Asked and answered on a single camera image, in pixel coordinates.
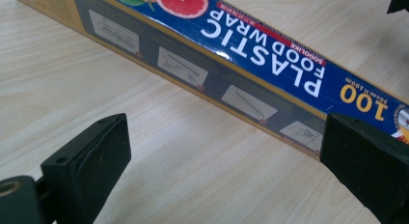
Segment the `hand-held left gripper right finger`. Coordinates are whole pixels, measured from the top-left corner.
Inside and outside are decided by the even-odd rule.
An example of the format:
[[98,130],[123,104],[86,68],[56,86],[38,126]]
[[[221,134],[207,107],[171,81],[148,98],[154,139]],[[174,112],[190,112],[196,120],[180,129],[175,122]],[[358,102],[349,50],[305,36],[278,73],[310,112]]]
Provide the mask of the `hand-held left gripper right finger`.
[[320,161],[381,224],[409,224],[409,146],[363,121],[327,116]]

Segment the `blue plastic wrap box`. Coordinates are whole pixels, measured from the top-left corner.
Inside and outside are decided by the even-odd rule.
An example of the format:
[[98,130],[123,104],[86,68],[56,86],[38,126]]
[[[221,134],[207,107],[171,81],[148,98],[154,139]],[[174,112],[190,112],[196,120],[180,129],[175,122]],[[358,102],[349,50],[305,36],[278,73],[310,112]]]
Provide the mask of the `blue plastic wrap box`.
[[18,0],[317,157],[344,114],[409,149],[409,104],[222,0]]

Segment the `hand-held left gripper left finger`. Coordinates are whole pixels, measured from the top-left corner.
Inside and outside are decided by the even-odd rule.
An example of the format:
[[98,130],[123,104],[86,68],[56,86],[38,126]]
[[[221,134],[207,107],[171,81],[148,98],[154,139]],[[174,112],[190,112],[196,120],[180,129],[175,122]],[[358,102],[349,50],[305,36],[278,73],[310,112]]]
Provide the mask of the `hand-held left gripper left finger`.
[[41,164],[58,224],[93,224],[131,159],[124,113],[87,127]]

